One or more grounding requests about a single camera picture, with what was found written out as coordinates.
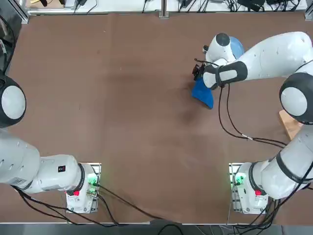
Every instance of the blue cloth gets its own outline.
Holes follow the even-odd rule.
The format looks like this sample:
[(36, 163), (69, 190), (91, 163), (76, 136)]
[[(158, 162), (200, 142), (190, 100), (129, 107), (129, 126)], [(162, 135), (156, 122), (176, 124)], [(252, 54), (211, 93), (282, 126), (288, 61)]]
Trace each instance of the blue cloth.
[[(234, 37), (229, 37), (229, 38), (230, 38), (231, 51), (233, 52), (234, 57), (238, 59), (245, 52), (244, 47), (237, 38), (234, 38)], [(191, 91), (191, 96), (205, 103), (209, 109), (213, 108), (214, 99), (213, 99), (212, 91), (211, 89), (205, 86), (202, 77), (196, 81)]]

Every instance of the floor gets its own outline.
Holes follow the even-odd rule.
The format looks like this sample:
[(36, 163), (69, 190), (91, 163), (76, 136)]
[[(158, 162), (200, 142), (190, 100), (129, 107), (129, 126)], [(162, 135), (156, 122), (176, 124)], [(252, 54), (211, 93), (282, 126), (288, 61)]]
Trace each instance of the floor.
[[(0, 225), (1, 235), (157, 235), (163, 224), (153, 225), (133, 225), (126, 228), (103, 229), (97, 225), (85, 225), (75, 227), (73, 225), (53, 225), (53, 224), (27, 224), (27, 225)], [(213, 225), (181, 226), (184, 235), (230, 235), (233, 234), (231, 226), (229, 229)], [(278, 226), (272, 225), (269, 229), (262, 232), (262, 235), (312, 235), (313, 227), (308, 226)], [(247, 235), (256, 235), (257, 232), (248, 232)], [(179, 235), (176, 228), (168, 227), (161, 235)]]

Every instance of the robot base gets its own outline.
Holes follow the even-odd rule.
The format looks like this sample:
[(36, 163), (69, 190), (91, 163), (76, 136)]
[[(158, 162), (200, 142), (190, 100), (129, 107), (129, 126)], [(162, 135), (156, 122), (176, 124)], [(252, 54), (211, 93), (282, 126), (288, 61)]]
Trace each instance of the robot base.
[(85, 170), (83, 187), (80, 191), (70, 196), (66, 193), (67, 208), (76, 213), (92, 213), (98, 208), (98, 187), (93, 186), (99, 183), (101, 163), (81, 163)]
[(256, 195), (251, 187), (248, 174), (250, 166), (251, 163), (229, 164), (233, 209), (244, 214), (260, 214), (268, 204), (268, 195)]

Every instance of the brown table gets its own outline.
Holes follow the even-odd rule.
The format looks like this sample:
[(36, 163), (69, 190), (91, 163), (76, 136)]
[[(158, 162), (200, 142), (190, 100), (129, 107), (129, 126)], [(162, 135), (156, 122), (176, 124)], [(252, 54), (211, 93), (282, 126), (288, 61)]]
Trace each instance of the brown table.
[[(190, 95), (193, 59), (219, 32), (250, 48), (269, 36), (306, 31), (297, 13), (41, 16), (23, 25), (10, 76), (27, 97), (13, 134), (42, 156), (71, 154), (103, 164), (102, 184), (150, 213), (182, 223), (225, 223), (228, 163), (265, 160), (278, 149), (228, 136), (217, 106)], [(230, 112), (251, 136), (288, 141), (280, 124), (282, 78), (232, 85)], [(215, 100), (219, 91), (213, 92)], [(223, 121), (225, 96), (222, 99)], [(54, 222), (0, 186), (0, 222)], [(62, 205), (62, 193), (34, 195)], [(297, 193), (276, 223), (312, 225), (312, 192)], [(150, 220), (108, 197), (120, 222)], [(105, 209), (91, 216), (109, 222)], [(230, 222), (253, 216), (232, 212)]]

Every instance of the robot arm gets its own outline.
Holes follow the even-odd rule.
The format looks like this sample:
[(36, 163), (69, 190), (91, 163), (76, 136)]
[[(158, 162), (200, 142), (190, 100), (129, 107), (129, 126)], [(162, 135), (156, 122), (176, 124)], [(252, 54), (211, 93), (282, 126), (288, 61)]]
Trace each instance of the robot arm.
[[(18, 123), (26, 110), (21, 87), (0, 75), (0, 96), (0, 128)], [(92, 206), (96, 207), (96, 187), (90, 182), (97, 182), (99, 177), (91, 165), (77, 163), (71, 155), (41, 157), (35, 147), (4, 129), (0, 129), (0, 151), (0, 183), (26, 193), (66, 191), (67, 207), (77, 213), (89, 213)]]
[(205, 50), (206, 87), (215, 89), (227, 83), (289, 76), (280, 89), (283, 108), (301, 122), (313, 121), (313, 47), (303, 32), (290, 32), (267, 38), (235, 60), (230, 39), (218, 34)]
[[(209, 62), (219, 59), (227, 61), (223, 69), (219, 70), (221, 81), (225, 84), (288, 76), (300, 66), (313, 60), (313, 48), (307, 34), (290, 32), (259, 42), (235, 60), (232, 56), (229, 37), (226, 34), (218, 34), (208, 47), (205, 58)], [(203, 74), (204, 83), (208, 88), (214, 87), (217, 83), (216, 71), (212, 68), (211, 65), (207, 65)]]
[[(313, 122), (313, 48), (309, 36), (291, 32), (267, 38), (237, 60), (230, 56), (227, 35), (214, 37), (204, 50), (203, 70), (206, 87), (214, 89), (227, 83), (289, 76), (279, 98), (283, 108), (297, 121)], [(268, 197), (281, 199), (301, 183), (313, 161), (313, 125), (303, 125), (295, 138), (275, 157), (264, 162), (244, 163), (235, 177), (235, 187), (243, 213), (260, 213)], [(301, 188), (313, 181), (311, 171)]]

